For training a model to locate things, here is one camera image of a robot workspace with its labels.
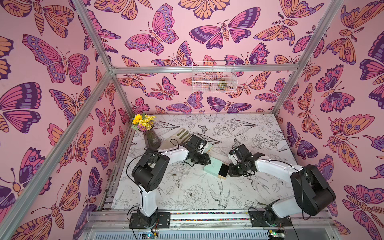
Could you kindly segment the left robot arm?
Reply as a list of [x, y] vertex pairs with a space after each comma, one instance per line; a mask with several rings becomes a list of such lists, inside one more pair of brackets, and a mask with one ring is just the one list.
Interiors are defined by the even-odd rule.
[[176, 137], [168, 139], [167, 143], [169, 147], [147, 148], [132, 170], [131, 180], [142, 196], [139, 209], [128, 214], [132, 230], [170, 227], [171, 213], [160, 212], [156, 202], [157, 188], [169, 165], [183, 162], [207, 166], [211, 163], [208, 152], [213, 145], [197, 135], [192, 135], [185, 143]]

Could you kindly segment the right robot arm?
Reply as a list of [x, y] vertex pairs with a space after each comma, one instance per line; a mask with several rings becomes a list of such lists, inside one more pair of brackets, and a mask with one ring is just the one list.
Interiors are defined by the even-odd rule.
[[314, 165], [303, 167], [268, 159], [262, 153], [252, 154], [243, 144], [230, 150], [228, 157], [232, 161], [231, 177], [249, 177], [261, 172], [292, 185], [292, 196], [265, 207], [263, 219], [271, 227], [298, 213], [316, 216], [336, 200], [335, 192]]

